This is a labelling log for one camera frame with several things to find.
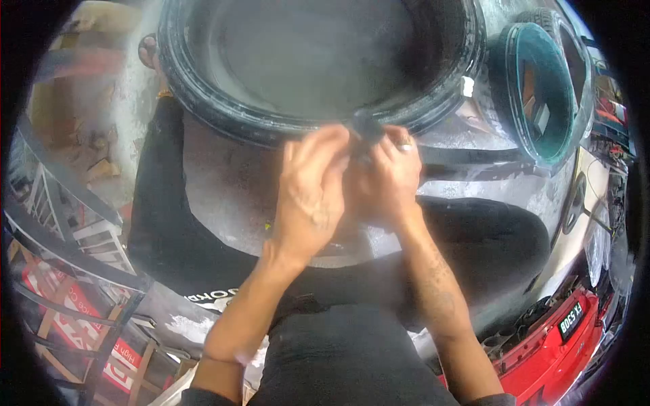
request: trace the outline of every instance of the black pants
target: black pants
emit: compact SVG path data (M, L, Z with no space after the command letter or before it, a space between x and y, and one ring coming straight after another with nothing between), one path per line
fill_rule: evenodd
M183 109L162 98L149 125L136 178L129 256L136 270L197 303L231 296L257 257L221 242L191 213L183 175ZM542 221L484 199L420 201L426 222L470 307L523 293L549 256ZM368 303L412 318L401 253L338 269L308 267L285 298L311 294L322 306Z

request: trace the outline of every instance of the person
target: person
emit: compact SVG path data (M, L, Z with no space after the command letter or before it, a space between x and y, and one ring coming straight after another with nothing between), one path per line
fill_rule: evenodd
M146 45L155 43L153 38L146 40L151 40ZM535 229L543 227L539 219L513 216L511 222L499 214L495 223L500 228L480 222L473 225L483 232L477 240L463 231L468 221L477 219L473 211L460 216L447 213L449 216L436 218L438 226L457 226L439 230L437 236L443 237L436 240L447 243L438 244L430 233L430 215L416 198L422 164L407 130L385 126L385 136L369 150L371 165L359 166L350 162L348 129L326 125L301 141L287 142L283 149L273 234L264 243L262 255L255 258L232 250L191 215L182 176L183 109L167 87L157 56L151 56L146 46L139 52L159 72L161 92L138 167L129 254L139 258L139 268L147 269L156 279L176 278L178 283L169 282L168 286L177 291L183 279L191 279L179 278L183 273L228 279L206 270L214 269L215 264L241 270L231 273L232 280L226 282L237 284L237 294L207 335L203 357L190 388L183 392L182 404L241 404L244 369L267 334L261 384L249 401L253 406L515 404L513 396L503 393L477 340L463 295L467 289L461 287L445 257L452 253L456 263L463 264L458 252L472 257L466 248L470 246L478 253L475 255L483 256L486 268L496 269L486 256L488 251L482 251L483 245L489 245L484 244L489 240L485 236L493 232L495 240L502 235L517 239L524 235L519 227L536 235ZM165 182L159 181L161 172ZM308 266L349 209L344 182L350 180L344 178L351 173L357 186L354 189L374 202L376 214L399 239L400 266L393 263L390 272L382 273L378 265L354 268L358 272ZM462 207L475 211L479 206L463 202ZM481 245L468 245L468 239ZM506 254L534 257L533 262L545 259L547 236L546 240L529 237L528 241L530 249L520 245ZM465 251L454 253L459 246ZM237 259L226 262L230 257ZM499 264L507 261L500 257ZM527 273L522 268L521 274ZM478 274L475 279L488 277ZM354 294L347 290L350 285L355 287ZM391 296L391 291L398 293ZM448 390L421 360L407 333L400 309L410 303L405 299L408 292L420 321L434 339Z

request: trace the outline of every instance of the person's right hand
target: person's right hand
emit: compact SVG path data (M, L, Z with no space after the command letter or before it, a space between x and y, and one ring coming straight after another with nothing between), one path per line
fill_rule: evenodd
M417 145L403 127L385 125L386 135L370 149L372 166L360 173L359 193L366 194L366 205L398 231L414 213L419 212L415 194L420 183L422 162ZM408 144L409 151L396 145Z

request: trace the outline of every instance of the metal rack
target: metal rack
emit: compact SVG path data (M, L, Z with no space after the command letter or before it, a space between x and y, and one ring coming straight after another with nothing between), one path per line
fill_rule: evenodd
M110 364L133 379L130 405L135 404L141 387L158 395L162 390L144 380L151 355L158 348L155 341L149 339L137 371L112 360L118 338L151 285L149 277L136 274L119 241L120 215L81 186L67 168L48 159L25 116L16 129L8 172L11 193L3 202L5 232L12 238L8 257L12 267L19 256L24 260L38 289L19 280L13 286L18 295L44 308L37 331L28 331L36 352L57 371L54 385L76 392L78 405L112 405L96 393L102 372ZM77 213L90 218L89 223L75 220ZM54 271L58 278L51 277ZM94 316L66 305L71 288L82 284L109 303L108 315ZM81 348L48 339L55 317L81 337ZM89 336L82 324L101 326L97 337ZM63 352L89 360L82 377L70 372L53 354Z

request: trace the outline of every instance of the forearm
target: forearm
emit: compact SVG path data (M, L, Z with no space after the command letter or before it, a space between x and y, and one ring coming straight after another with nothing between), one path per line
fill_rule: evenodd
M193 387L239 401L245 366L264 339L284 291L301 271L302 265L265 243L255 270L208 333Z
M465 298L431 238L422 211L414 207L397 233L426 326L435 340L473 335Z
M476 339L456 278L429 235L419 207L405 220L398 235L450 392L461 403L503 393Z

